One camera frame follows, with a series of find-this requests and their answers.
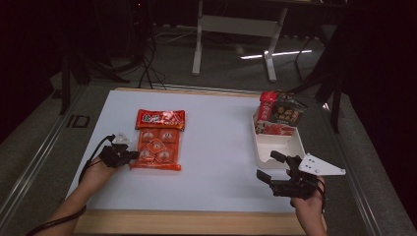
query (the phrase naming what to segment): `red snack package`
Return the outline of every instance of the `red snack package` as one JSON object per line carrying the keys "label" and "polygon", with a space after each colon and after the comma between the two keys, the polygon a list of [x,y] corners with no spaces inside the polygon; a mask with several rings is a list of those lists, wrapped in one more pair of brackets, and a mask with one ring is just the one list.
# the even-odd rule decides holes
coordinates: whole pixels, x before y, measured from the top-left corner
{"label": "red snack package", "polygon": [[185,128],[185,111],[149,111],[140,109],[135,128],[137,130],[142,128],[174,128],[183,131]]}
{"label": "red snack package", "polygon": [[291,93],[265,91],[255,114],[257,134],[291,136],[307,106],[292,98]]}
{"label": "red snack package", "polygon": [[139,158],[131,168],[181,170],[178,164],[181,131],[185,127],[184,111],[139,110],[136,129],[139,129]]}

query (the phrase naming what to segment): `dark background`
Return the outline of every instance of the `dark background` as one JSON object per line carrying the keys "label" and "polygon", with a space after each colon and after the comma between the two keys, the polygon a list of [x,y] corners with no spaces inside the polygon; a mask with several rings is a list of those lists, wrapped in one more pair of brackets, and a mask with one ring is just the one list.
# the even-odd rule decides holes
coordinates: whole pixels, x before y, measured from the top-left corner
{"label": "dark background", "polygon": [[[97,15],[91,14],[93,1],[34,4],[17,0],[0,4],[0,143],[53,93],[49,78],[61,70],[59,32],[67,34],[93,59],[107,63],[111,56],[129,57],[136,50],[110,36],[114,30],[120,30],[118,35],[131,30],[132,18],[142,23],[136,29],[138,40],[149,36],[146,18],[132,16],[121,5],[116,12],[125,20],[117,25],[98,27]],[[346,15],[327,49],[328,56],[324,56],[321,63],[329,70],[340,68],[344,63],[343,91],[350,96],[392,185],[417,226],[417,171],[414,168],[417,157],[413,148],[417,145],[414,138],[417,133],[414,95],[417,4],[413,1],[378,1],[377,4],[356,1],[354,5],[363,6],[364,10]],[[214,6],[207,7],[215,11]],[[153,21],[158,26],[196,24],[197,1],[151,1],[151,7]],[[247,11],[243,7],[230,5],[230,9],[234,9],[231,14],[262,14],[265,18],[275,18],[274,13],[279,10],[272,7],[266,12],[261,10],[265,8]],[[305,11],[299,9],[288,14],[284,34],[309,35],[304,28],[309,22]],[[108,37],[100,36],[106,32],[110,32]],[[334,60],[347,53],[354,55],[349,63]]]}

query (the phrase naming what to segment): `human hand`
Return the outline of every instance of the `human hand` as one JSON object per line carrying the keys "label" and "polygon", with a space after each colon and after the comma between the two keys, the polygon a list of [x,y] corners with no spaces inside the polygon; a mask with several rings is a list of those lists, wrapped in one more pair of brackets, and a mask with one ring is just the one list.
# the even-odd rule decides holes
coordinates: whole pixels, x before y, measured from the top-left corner
{"label": "human hand", "polygon": [[[318,179],[323,182],[319,181],[319,188],[324,190],[325,179],[321,176],[318,176]],[[292,198],[291,201],[295,206],[298,221],[308,236],[327,235],[322,221],[323,196],[318,190],[307,200]]]}
{"label": "human hand", "polygon": [[78,188],[92,196],[104,187],[110,177],[120,168],[107,167],[99,157],[96,157],[91,161]]}

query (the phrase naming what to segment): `human arm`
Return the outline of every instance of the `human arm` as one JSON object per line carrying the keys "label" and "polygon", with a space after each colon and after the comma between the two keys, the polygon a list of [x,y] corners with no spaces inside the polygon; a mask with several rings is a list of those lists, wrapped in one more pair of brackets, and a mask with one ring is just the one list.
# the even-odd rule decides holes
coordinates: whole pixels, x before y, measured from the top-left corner
{"label": "human arm", "polygon": [[[98,192],[117,170],[118,168],[107,167],[99,157],[93,159],[79,186],[64,203],[55,210],[46,222],[66,217],[80,211],[86,205],[89,198]],[[73,235],[77,222],[78,219],[76,218],[42,230],[34,235]]]}
{"label": "human arm", "polygon": [[[319,187],[323,190],[325,180],[321,176],[318,176],[318,178],[322,181],[319,181]],[[298,221],[307,236],[328,235],[322,217],[323,196],[318,190],[307,200],[292,198],[291,201],[295,206]]]}

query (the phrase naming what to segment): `white desk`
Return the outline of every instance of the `white desk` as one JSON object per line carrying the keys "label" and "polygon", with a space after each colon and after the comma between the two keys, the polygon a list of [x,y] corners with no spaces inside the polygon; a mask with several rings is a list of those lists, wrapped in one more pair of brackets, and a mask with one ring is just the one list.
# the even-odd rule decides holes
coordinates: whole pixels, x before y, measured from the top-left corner
{"label": "white desk", "polygon": [[[258,180],[251,119],[258,95],[111,91],[70,192],[85,161],[105,136],[135,139],[140,108],[186,111],[181,171],[119,171],[88,203],[78,233],[303,234],[288,198]],[[284,170],[267,170],[288,179]]]}
{"label": "white desk", "polygon": [[[311,0],[293,0],[292,2],[311,2]],[[228,18],[221,16],[210,16],[203,13],[203,0],[199,0],[199,17],[197,20],[197,45],[194,54],[192,74],[197,76],[200,74],[202,61],[202,34],[203,30],[217,31],[227,33],[238,33],[246,35],[270,37],[268,50],[264,54],[265,63],[267,65],[268,78],[274,83],[276,82],[275,68],[273,67],[272,53],[278,43],[288,7],[283,7],[276,22],[253,19]]]}

